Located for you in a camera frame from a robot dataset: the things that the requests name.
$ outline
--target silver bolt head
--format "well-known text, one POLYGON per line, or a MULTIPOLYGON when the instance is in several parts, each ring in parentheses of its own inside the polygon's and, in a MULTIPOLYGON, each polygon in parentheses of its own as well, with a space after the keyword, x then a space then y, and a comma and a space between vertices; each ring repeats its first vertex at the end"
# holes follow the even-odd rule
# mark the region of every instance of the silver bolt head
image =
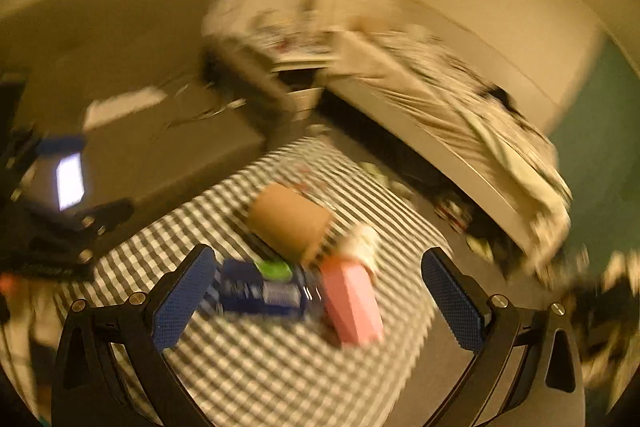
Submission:
POLYGON ((496 308, 506 308, 509 305, 509 299, 504 295, 494 295, 491 297, 491 302, 496 308))
POLYGON ((82 310, 84 310, 85 307, 86 307, 86 302, 84 302, 82 299, 78 299, 73 304, 71 304, 71 309, 76 313, 81 312, 82 310))
POLYGON ((134 306, 140 306, 146 300, 146 293, 135 292, 129 296, 129 302, 134 306))
POLYGON ((553 311, 556 315, 560 315, 561 317, 566 313, 564 306, 562 306, 559 302, 554 302, 551 304, 551 311, 553 311))
POLYGON ((80 260, 80 263, 82 263, 82 264, 87 264, 93 258, 94 258, 94 252, 92 252, 88 248, 86 248, 85 250, 82 250, 80 252, 80 255, 78 255, 78 259, 80 260))

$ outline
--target bed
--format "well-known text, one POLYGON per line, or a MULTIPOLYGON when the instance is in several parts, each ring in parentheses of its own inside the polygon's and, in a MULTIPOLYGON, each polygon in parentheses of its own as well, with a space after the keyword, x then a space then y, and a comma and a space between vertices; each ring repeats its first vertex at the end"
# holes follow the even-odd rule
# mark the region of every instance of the bed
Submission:
POLYGON ((407 25, 396 0, 314 3, 338 55, 326 87, 454 182, 524 252, 524 271, 540 272, 570 227, 553 144, 441 39, 407 25))

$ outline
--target checkered tablecloth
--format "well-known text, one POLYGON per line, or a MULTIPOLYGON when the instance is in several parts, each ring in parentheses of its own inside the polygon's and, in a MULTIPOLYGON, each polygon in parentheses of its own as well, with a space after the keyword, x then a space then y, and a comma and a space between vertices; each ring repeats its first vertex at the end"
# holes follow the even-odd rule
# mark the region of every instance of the checkered tablecloth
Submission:
MULTIPOLYGON (((164 355, 218 427, 382 425, 434 315, 435 304, 420 277, 422 253, 434 246, 450 250, 433 225, 319 139, 303 139, 264 156, 115 248, 97 264, 95 282, 63 287, 57 297, 61 317, 78 298, 105 306, 148 292, 197 243, 211 245, 221 258, 258 259, 260 250, 244 225, 249 205, 270 182, 295 184, 300 176, 318 188, 315 194, 335 213, 323 248, 357 222, 372 224, 380 234, 376 298, 385 340, 340 348, 327 341, 322 322, 229 320, 216 315, 207 295, 177 346, 164 355)), ((118 347, 133 402, 155 419, 118 347)))

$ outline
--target gray floor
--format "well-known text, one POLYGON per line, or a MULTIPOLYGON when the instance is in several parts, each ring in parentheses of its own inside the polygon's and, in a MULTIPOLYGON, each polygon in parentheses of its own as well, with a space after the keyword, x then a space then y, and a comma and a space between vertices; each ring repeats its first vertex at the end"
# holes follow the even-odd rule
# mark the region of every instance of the gray floor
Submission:
MULTIPOLYGON (((334 145, 356 162, 368 161, 378 165, 390 179, 402 181, 391 169, 369 153, 353 139, 339 130, 330 133, 334 145)), ((460 271, 472 275, 488 295, 500 293, 514 305, 533 309, 545 308, 553 302, 548 293, 535 279, 516 275, 507 283, 493 264, 472 253, 462 235, 454 232, 448 224, 436 216, 433 205, 417 196, 417 210, 431 221, 445 236, 454 252, 454 261, 460 271)), ((478 422, 492 418, 500 407, 516 371, 522 352, 514 353, 503 378, 478 422)), ((411 378, 391 411, 385 427, 421 427, 449 394, 471 360, 471 353, 461 349, 442 315, 436 315, 427 340, 418 357, 411 378)))

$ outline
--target textured blue pad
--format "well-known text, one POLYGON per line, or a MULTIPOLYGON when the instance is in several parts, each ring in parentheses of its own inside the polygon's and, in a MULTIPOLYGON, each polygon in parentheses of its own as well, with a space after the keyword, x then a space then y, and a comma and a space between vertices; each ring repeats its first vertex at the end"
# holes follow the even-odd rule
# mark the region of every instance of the textured blue pad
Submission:
POLYGON ((463 349, 478 354, 482 347, 482 315, 431 250, 422 256, 422 280, 463 349))
POLYGON ((209 247, 203 248, 171 293, 154 314, 151 338, 158 351, 174 347, 191 315, 211 285, 217 270, 216 256, 209 247))

